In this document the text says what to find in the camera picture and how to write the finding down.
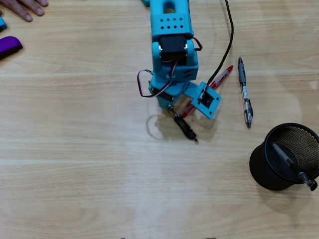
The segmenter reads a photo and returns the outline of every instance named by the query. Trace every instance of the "blue robotic arm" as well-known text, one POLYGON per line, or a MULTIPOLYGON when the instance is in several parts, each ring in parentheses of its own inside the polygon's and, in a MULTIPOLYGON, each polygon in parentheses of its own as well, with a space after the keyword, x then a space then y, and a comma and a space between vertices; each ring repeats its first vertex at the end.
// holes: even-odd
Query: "blue robotic arm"
POLYGON ((192 105, 212 119, 221 96, 205 82, 199 86, 196 80, 198 57, 195 48, 188 0, 142 0, 150 7, 152 29, 153 72, 149 91, 157 95, 159 106, 168 110, 184 94, 192 98, 192 105), (173 75, 170 70, 176 64, 173 75))

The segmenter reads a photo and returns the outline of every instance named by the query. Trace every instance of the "wood grain surface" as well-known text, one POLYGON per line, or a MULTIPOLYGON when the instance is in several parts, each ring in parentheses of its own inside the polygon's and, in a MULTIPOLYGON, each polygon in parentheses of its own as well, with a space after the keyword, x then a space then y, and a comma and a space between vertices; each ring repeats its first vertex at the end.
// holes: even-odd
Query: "wood grain surface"
MULTIPOLYGON (((1 239, 319 237, 319 190, 271 192, 249 171, 273 127, 319 133, 319 1, 229 2, 235 38, 223 68, 243 58, 255 118, 248 130, 235 70, 216 119, 188 118, 199 145, 140 97, 137 72, 152 69, 140 0, 52 0, 32 23, 4 11, 0 37, 24 50, 0 62, 1 239)), ((199 83, 230 26, 224 0, 190 9, 204 46, 199 83)))

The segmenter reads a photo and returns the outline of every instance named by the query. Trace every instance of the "wire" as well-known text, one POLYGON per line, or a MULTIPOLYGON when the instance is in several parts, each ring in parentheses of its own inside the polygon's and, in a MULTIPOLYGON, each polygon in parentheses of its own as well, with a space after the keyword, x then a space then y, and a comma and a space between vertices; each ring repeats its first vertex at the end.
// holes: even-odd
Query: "wire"
POLYGON ((196 41, 196 43, 199 46, 199 48, 195 48, 195 51, 201 51, 203 49, 203 45, 200 43, 200 41, 196 37, 193 37, 193 39, 196 41))
POLYGON ((156 92, 155 94, 152 94, 152 95, 148 95, 148 96, 143 94, 142 85, 141 85, 141 73, 146 71, 146 72, 150 73, 151 75, 153 75, 153 74, 152 74, 152 72, 150 70, 147 70, 147 69, 141 70, 138 73, 138 86, 139 86, 140 95, 142 97, 145 97, 145 98, 152 98, 152 97, 158 96, 161 93, 163 93, 172 83, 172 77, 174 75, 174 71, 175 71, 176 65, 177 65, 177 61, 170 68, 169 81, 158 92, 156 92))
POLYGON ((225 52, 225 55, 223 57, 223 59, 221 60, 217 70, 214 72, 214 74, 209 78, 208 82, 207 82, 207 85, 204 89, 204 91, 206 92, 207 90, 207 87, 209 86, 209 84, 214 80, 214 78, 216 77, 216 75, 218 74, 218 72, 220 71, 220 69, 222 68, 225 60, 226 60, 226 57, 230 51, 230 48, 231 48, 231 45, 233 43, 233 38, 234 38, 234 23, 233 23, 233 19, 231 17, 231 13, 230 13, 230 9, 229 9, 229 4, 228 4, 228 0, 225 0, 226 2, 226 7, 227 7, 227 12, 228 12, 228 16, 229 16, 229 21, 230 21, 230 25, 231 25, 231 34, 230 34, 230 41, 229 41, 229 44, 228 44, 228 47, 227 47, 227 50, 225 52))

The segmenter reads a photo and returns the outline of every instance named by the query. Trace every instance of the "black cable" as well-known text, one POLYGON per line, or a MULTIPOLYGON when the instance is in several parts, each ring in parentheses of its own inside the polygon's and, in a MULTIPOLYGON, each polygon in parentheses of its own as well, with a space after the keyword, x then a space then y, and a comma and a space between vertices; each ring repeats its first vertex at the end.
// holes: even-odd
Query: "black cable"
POLYGON ((231 25, 231 34, 230 34, 230 41, 229 41, 229 45, 227 47, 227 50, 225 52, 225 55, 223 57, 223 59, 221 60, 217 70, 214 72, 214 74, 209 78, 208 82, 207 82, 207 85, 209 86, 210 83, 212 83, 212 81, 215 79, 216 75, 218 74, 218 72, 220 71, 220 69, 222 68, 225 60, 226 60, 226 57, 230 51, 230 48, 231 48, 231 45, 233 43, 233 38, 234 38, 234 23, 233 23, 233 19, 231 17, 231 13, 230 13, 230 9, 229 9, 229 4, 228 4, 228 0, 225 0, 226 2, 226 7, 227 7, 227 12, 228 12, 228 16, 229 16, 229 21, 230 21, 230 25, 231 25))

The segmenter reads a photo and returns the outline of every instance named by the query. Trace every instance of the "mesh cup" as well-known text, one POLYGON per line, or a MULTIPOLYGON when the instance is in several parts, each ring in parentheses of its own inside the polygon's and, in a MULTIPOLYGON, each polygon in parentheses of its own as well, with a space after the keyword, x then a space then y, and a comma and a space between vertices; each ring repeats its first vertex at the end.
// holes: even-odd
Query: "mesh cup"
POLYGON ((301 124, 285 123, 272 129, 250 157, 250 172, 261 186, 279 191, 303 183, 276 153, 273 143, 308 176, 319 176, 319 137, 301 124))

